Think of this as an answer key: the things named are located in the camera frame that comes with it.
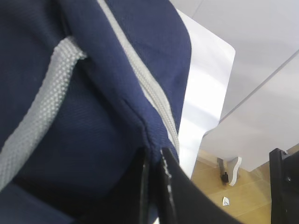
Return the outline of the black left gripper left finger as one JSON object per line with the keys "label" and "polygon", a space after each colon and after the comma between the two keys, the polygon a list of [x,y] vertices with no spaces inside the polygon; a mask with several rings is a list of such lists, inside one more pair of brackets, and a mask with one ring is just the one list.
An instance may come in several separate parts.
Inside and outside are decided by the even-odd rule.
{"label": "black left gripper left finger", "polygon": [[78,224],[146,224],[148,222],[149,160],[138,149],[119,182]]}

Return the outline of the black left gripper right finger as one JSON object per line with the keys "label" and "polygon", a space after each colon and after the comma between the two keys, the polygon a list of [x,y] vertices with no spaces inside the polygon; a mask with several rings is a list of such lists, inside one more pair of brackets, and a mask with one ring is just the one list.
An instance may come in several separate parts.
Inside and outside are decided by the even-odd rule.
{"label": "black left gripper right finger", "polygon": [[193,184],[169,149],[162,148],[160,153],[161,224],[239,223]]}

